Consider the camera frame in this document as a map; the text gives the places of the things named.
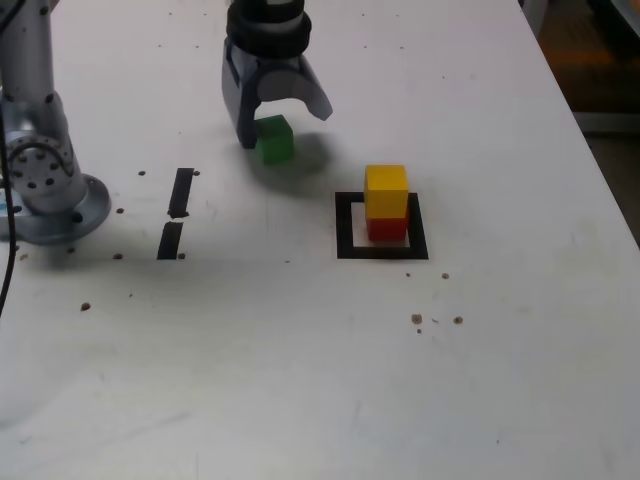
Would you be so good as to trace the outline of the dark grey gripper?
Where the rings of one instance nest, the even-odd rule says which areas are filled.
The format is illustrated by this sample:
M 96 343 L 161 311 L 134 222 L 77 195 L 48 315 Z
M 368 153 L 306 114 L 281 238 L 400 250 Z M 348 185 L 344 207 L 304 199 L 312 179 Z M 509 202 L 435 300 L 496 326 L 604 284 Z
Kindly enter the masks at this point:
M 329 98 L 304 55 L 292 59 L 258 57 L 226 38 L 221 79 L 223 100 L 244 149 L 256 146 L 254 118 L 261 102 L 299 100 L 322 121 L 333 114 Z

